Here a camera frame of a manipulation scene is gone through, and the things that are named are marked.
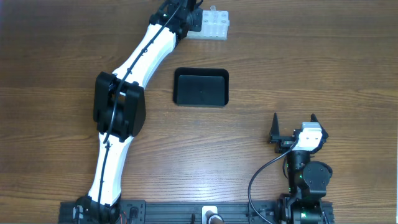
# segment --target brown wood surface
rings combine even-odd
[[[98,157],[95,78],[141,41],[152,0],[0,2],[0,222],[56,222],[87,193]],[[398,1],[205,0],[229,11],[228,41],[183,40],[146,90],[147,119],[127,155],[123,198],[247,201],[276,156],[266,139],[315,113],[329,132],[326,200],[337,223],[394,223]],[[225,108],[172,102],[177,67],[225,68]],[[281,161],[256,200],[287,191]]]

